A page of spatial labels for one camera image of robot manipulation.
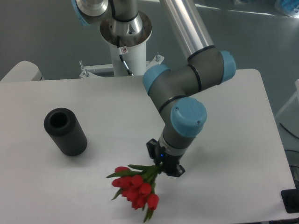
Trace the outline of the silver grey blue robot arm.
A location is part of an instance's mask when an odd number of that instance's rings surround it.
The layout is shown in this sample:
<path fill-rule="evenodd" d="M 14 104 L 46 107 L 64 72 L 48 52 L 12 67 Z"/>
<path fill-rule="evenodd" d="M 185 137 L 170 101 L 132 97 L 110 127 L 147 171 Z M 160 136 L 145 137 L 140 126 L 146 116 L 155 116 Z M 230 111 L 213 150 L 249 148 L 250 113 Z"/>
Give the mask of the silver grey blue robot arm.
<path fill-rule="evenodd" d="M 100 24 L 100 34 L 109 45 L 110 65 L 96 71 L 113 71 L 115 77 L 141 76 L 143 86 L 164 121 L 158 140 L 150 140 L 150 158 L 163 171 L 180 177 L 180 159 L 207 119 L 202 103 L 194 94 L 230 80 L 236 72 L 233 56 L 219 51 L 192 0 L 162 0 L 163 12 L 177 39 L 179 63 L 175 70 L 155 56 L 146 60 L 146 42 L 152 34 L 149 17 L 135 0 L 74 0 L 72 6 L 80 23 Z"/>

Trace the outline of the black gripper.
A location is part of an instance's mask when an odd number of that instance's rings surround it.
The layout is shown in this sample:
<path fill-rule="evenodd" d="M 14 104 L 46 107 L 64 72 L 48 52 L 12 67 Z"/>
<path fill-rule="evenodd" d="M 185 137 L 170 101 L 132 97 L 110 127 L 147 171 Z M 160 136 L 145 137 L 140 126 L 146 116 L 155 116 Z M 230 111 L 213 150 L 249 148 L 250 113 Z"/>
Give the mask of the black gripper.
<path fill-rule="evenodd" d="M 180 165 L 182 155 L 171 155 L 165 147 L 160 147 L 158 141 L 151 139 L 146 143 L 149 157 L 155 165 L 163 164 L 163 171 L 171 177 L 180 177 L 185 169 Z"/>

